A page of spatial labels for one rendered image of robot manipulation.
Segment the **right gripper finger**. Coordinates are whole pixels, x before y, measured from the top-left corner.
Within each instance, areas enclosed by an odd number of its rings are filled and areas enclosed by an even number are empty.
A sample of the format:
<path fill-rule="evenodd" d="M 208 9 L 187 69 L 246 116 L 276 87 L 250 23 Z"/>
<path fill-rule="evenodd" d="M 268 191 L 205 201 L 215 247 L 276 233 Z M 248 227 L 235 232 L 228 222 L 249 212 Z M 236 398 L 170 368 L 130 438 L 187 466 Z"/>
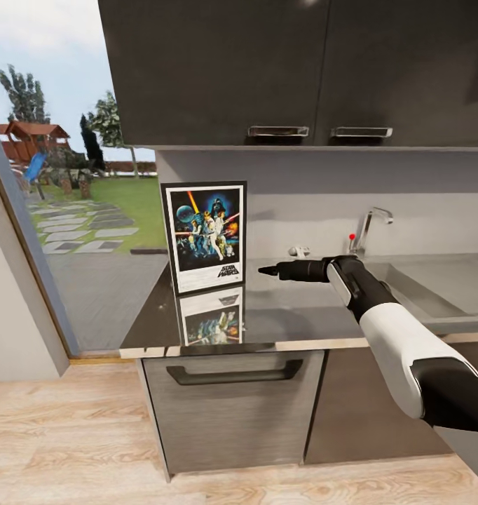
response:
<path fill-rule="evenodd" d="M 277 263 L 277 266 L 259 268 L 258 272 L 260 272 L 261 274 L 268 274 L 271 276 L 279 276 L 280 279 L 280 267 L 278 266 L 278 264 L 279 263 Z"/>

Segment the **poster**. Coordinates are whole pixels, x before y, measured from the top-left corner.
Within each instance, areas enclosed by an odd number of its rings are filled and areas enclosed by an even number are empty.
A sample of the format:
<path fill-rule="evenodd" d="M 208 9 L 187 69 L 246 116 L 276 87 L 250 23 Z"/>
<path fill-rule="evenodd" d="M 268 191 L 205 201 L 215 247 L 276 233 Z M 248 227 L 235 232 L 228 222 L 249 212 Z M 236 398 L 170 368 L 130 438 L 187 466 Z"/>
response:
<path fill-rule="evenodd" d="M 247 181 L 161 183 L 175 297 L 245 284 Z"/>

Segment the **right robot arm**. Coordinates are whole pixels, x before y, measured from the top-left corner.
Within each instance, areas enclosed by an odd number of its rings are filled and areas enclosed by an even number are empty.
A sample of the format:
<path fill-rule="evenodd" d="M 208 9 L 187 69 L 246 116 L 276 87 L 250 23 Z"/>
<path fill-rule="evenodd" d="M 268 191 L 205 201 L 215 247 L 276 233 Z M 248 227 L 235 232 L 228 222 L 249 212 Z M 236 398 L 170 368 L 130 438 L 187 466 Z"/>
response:
<path fill-rule="evenodd" d="M 478 477 L 478 372 L 472 364 L 417 321 L 357 255 L 305 260 L 307 245 L 288 253 L 289 262 L 258 272 L 331 283 L 353 311 L 400 409 L 428 423 Z"/>

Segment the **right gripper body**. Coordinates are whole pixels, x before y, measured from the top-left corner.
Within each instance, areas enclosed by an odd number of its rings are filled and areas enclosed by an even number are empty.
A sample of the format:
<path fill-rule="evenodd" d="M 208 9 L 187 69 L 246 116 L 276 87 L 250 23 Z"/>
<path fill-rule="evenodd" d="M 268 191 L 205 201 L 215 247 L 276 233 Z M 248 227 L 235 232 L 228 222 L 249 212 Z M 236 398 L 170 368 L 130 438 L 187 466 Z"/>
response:
<path fill-rule="evenodd" d="M 309 267 L 312 260 L 294 260 L 293 262 L 280 262 L 280 279 L 281 281 L 311 281 L 309 276 Z"/>

